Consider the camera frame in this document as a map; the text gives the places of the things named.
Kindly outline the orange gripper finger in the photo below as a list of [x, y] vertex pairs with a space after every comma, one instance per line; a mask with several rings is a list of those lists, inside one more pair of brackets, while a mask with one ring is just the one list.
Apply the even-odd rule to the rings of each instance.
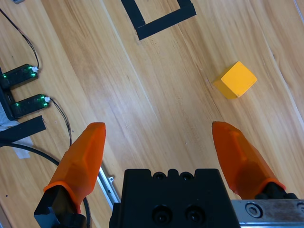
[[226, 122], [212, 123], [218, 161], [229, 188], [243, 200], [293, 200], [259, 151], [236, 127]]
[[34, 212], [41, 228], [91, 226], [86, 197], [97, 181], [105, 139], [105, 123], [91, 123], [65, 152]]

